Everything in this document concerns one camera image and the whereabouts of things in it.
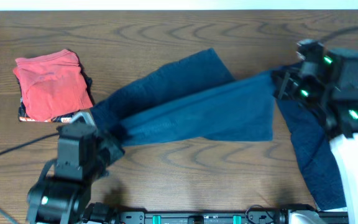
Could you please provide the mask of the dark navy denim shorts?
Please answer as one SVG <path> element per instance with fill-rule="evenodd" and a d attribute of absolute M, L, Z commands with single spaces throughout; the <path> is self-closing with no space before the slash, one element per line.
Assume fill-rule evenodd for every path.
<path fill-rule="evenodd" d="M 125 146 L 203 137 L 273 138 L 270 72 L 235 79 L 213 49 L 166 64 L 92 107 L 99 129 Z"/>

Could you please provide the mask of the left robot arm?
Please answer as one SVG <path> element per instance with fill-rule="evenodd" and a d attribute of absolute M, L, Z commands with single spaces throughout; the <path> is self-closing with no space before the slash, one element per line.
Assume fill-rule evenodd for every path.
<path fill-rule="evenodd" d="M 117 211 L 91 203 L 91 186 L 124 155 L 121 143 L 96 126 L 72 123 L 58 129 L 57 158 L 48 161 L 29 190 L 29 223 L 118 223 Z"/>

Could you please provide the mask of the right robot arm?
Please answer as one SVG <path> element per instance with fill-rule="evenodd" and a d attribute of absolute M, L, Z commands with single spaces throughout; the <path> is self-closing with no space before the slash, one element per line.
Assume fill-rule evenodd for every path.
<path fill-rule="evenodd" d="M 339 168 L 349 223 L 358 223 L 358 50 L 325 50 L 305 39 L 297 54 L 299 67 L 272 73 L 274 96 L 316 116 Z"/>

